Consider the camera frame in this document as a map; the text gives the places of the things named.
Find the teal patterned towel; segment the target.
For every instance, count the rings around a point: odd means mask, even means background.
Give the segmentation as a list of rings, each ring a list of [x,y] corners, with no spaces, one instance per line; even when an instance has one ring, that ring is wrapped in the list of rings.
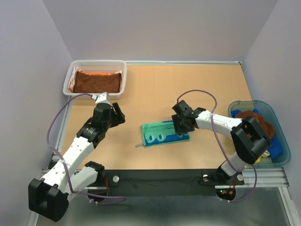
[[[176,134],[172,120],[146,123],[141,126],[141,129],[143,141],[135,147],[150,147],[190,140],[188,133]]]

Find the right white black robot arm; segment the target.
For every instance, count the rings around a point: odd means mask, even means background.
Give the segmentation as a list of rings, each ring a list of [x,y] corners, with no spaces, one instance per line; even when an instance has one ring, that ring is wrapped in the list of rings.
[[[233,176],[243,171],[246,165],[253,165],[270,147],[270,139],[254,117],[229,118],[214,114],[204,108],[193,110],[184,100],[175,104],[172,109],[172,121],[176,134],[181,135],[195,129],[207,129],[232,139],[235,153],[219,166],[214,176],[226,184]]]

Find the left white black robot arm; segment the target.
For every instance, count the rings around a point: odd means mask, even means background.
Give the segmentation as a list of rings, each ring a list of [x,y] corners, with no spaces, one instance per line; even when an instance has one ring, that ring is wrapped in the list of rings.
[[[118,103],[96,102],[93,116],[77,132],[65,154],[41,179],[33,179],[29,183],[29,210],[57,222],[64,216],[76,194],[91,183],[101,185],[105,174],[100,164],[92,163],[79,173],[75,171],[105,138],[108,129],[124,122],[125,115]]]

